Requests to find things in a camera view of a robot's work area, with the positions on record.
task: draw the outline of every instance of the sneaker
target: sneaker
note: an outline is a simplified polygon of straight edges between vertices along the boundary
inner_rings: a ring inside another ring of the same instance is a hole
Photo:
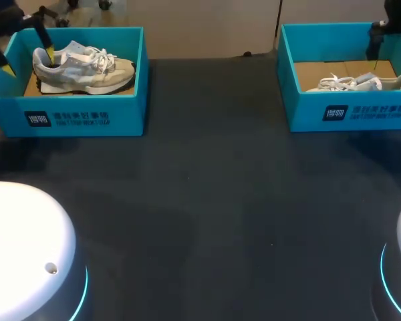
[[[346,77],[324,78],[317,88],[308,92],[343,92],[343,91],[370,91],[370,90],[401,90],[401,76],[397,78],[379,78],[374,74],[365,74],[358,78]]]
[[[55,65],[43,48],[33,52],[33,69],[41,81],[43,94],[86,92],[109,94],[124,87],[135,74],[136,65],[95,47],[72,41],[54,52]]]

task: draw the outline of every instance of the glowing blue ring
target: glowing blue ring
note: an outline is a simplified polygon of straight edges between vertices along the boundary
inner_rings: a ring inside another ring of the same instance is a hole
[[[394,304],[395,308],[401,313],[401,308],[397,305],[397,303],[395,302],[394,298],[392,297],[392,295],[389,292],[388,286],[386,285],[385,282],[385,277],[383,274],[383,255],[385,253],[385,248],[386,248],[386,244],[383,247],[383,251],[382,251],[382,256],[380,257],[380,274],[382,275],[382,282],[383,282],[383,286],[385,287],[386,293],[389,296],[389,299],[391,300],[391,302]]]
[[[79,306],[74,312],[73,316],[70,318],[70,321],[74,321],[79,314],[80,309],[82,308],[83,302],[86,297],[86,292],[88,292],[88,268],[86,267],[86,281],[85,281],[85,290],[83,291],[83,296],[80,300]]]

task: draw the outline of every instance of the box label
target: box label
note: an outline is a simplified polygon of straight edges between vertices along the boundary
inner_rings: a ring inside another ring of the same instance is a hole
[[[355,106],[350,120],[401,118],[401,105]]]
[[[51,127],[51,121],[46,112],[24,112],[31,127]]]
[[[108,126],[108,112],[54,112],[57,126]]]
[[[329,105],[325,109],[322,120],[324,122],[330,120],[343,120],[345,119],[348,105]]]

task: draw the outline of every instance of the shoebox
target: shoebox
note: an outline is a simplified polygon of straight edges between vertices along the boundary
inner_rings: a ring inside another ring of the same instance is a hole
[[[401,129],[401,90],[307,92],[331,73],[356,78],[401,74],[401,37],[387,35],[377,62],[366,60],[371,23],[283,25],[277,76],[292,132]]]
[[[40,94],[32,55],[34,29],[13,35],[5,55],[17,77],[0,70],[0,126],[7,137],[140,136],[148,94],[148,56],[141,27],[51,28],[55,50],[71,40],[136,63],[134,86],[118,94]]]

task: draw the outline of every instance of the dark gray table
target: dark gray table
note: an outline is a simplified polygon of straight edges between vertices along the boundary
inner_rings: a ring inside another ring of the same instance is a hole
[[[95,320],[373,320],[401,132],[290,134],[274,63],[152,61],[140,138],[0,141],[72,217]]]

